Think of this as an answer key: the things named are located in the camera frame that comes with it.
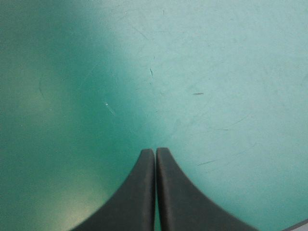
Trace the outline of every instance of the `black rubber edge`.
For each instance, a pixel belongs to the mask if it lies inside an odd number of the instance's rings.
[[[168,148],[156,151],[156,180],[162,231],[256,231],[202,194]]]
[[[154,216],[155,158],[145,149],[116,193],[72,231],[153,231]]]
[[[283,231],[292,231],[292,230],[300,228],[301,226],[304,226],[306,224],[308,224],[308,219],[306,219],[306,220],[304,220],[302,222],[299,222],[299,223],[297,223],[297,224],[295,224],[295,225],[293,225],[293,226],[291,226],[291,227],[289,227],[289,228],[287,228],[287,229],[285,229]]]

